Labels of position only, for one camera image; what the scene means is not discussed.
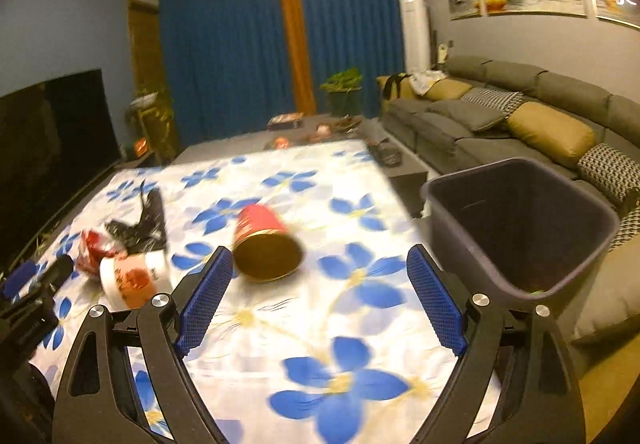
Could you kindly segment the red white plastic wrapper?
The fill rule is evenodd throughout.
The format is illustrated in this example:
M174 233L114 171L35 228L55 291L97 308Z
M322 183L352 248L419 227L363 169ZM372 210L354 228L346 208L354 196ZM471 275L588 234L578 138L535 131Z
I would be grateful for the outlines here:
M126 247L111 235L95 230L83 230L79 238L78 256L75 260L76 268L98 279L103 259L127 255Z

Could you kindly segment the black plastic bag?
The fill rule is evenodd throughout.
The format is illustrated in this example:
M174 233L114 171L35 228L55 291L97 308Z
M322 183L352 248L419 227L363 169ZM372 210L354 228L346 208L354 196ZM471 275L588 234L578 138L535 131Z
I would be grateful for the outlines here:
M136 224L119 220L105 223L105 230L115 241L120 242L130 255L165 250L167 235L163 197L157 187L148 193L140 191L141 215Z

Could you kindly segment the orange white paper cup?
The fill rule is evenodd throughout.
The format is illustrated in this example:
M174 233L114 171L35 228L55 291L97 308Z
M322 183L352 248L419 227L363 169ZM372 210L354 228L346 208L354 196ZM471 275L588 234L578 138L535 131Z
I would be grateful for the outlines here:
M115 311L134 310L157 294L170 294L170 266L163 250L104 258L100 263L104 295Z

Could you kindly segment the large black television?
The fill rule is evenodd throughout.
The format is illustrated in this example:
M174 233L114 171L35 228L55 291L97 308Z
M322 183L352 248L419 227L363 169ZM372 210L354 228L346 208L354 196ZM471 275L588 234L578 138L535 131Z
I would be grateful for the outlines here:
M1 268L78 192L120 160L102 72L40 82L1 98Z

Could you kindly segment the white blue floral tablecloth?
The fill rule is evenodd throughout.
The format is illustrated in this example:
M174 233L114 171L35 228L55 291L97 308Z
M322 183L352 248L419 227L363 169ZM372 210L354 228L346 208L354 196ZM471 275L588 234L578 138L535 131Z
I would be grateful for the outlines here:
M235 275L188 370L232 443L407 443L456 359L408 281L421 236L362 143L345 141L124 170L36 263L77 256L80 235L133 223L162 193L173 282L233 243L240 211L269 207L303 246L292 275Z

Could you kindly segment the orange speaker on cabinet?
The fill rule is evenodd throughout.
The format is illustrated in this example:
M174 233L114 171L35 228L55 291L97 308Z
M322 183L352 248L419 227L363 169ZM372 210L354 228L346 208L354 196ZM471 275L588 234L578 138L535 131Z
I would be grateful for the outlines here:
M141 158L145 157L150 152L149 142L145 138L140 138L136 142L134 142L134 146L132 147L134 151L134 157Z

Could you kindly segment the red chip can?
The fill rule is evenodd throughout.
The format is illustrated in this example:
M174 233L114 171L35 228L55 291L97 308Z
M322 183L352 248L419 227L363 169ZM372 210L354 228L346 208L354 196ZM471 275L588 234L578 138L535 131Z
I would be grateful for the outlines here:
M268 206L252 204L239 213L232 256L235 268L255 282L273 282L294 273L304 249Z

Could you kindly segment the plant on stand by tv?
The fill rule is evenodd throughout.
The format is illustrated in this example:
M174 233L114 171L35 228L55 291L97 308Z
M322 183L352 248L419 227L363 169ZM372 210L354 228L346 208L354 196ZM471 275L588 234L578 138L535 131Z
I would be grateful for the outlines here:
M125 118L134 138L145 138L160 164L172 163L181 153L175 111L165 86L142 90L128 105Z

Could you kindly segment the mustard yellow cushion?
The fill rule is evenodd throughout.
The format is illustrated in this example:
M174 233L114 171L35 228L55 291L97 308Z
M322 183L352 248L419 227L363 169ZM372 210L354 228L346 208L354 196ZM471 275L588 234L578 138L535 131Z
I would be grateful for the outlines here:
M472 88L472 85L462 80L443 78L431 86L425 94L425 99L432 102L459 100Z
M536 102L525 102L506 124L514 138L568 169L597 144L596 133L585 123Z

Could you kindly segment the grey sofa cushion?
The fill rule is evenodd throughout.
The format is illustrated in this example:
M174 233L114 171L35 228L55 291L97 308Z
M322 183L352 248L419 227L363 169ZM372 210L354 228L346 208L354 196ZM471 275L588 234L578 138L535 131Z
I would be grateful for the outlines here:
M497 108L462 100L438 101L431 104L426 112L452 119L474 133L494 129L506 119L506 114Z

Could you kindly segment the grey sectional sofa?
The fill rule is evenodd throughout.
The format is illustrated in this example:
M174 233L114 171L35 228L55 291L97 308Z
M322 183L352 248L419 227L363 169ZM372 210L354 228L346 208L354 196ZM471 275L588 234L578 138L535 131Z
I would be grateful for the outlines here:
M428 241L473 293L547 305L593 346L639 327L634 105L535 65L458 56L423 96L383 76L383 128L435 168Z

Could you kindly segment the black white patterned cushion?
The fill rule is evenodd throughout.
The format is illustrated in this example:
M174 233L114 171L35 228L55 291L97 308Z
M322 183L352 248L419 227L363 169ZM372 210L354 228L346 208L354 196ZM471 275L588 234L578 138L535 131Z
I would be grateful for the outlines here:
M493 108L506 117L509 117L525 103L523 96L519 92L480 87L473 87L467 93L464 93L461 101Z

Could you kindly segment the orange fruit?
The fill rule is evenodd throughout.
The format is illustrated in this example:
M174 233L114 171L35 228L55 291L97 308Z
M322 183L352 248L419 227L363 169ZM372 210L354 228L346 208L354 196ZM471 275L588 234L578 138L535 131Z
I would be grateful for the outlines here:
M288 149L291 145L290 140L284 137L278 137L272 142L273 149Z

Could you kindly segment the small box on coffee table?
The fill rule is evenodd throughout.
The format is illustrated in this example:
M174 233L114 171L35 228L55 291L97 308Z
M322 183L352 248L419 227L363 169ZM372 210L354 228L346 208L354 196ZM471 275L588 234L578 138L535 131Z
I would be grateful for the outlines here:
M267 123L268 130L296 129L303 126L304 113L288 113L273 116Z

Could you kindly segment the white standing air conditioner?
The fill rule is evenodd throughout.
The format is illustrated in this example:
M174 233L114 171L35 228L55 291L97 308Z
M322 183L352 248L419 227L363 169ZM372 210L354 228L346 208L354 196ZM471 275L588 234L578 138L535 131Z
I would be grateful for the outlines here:
M419 73L431 68L430 24L425 0L399 0L405 69Z

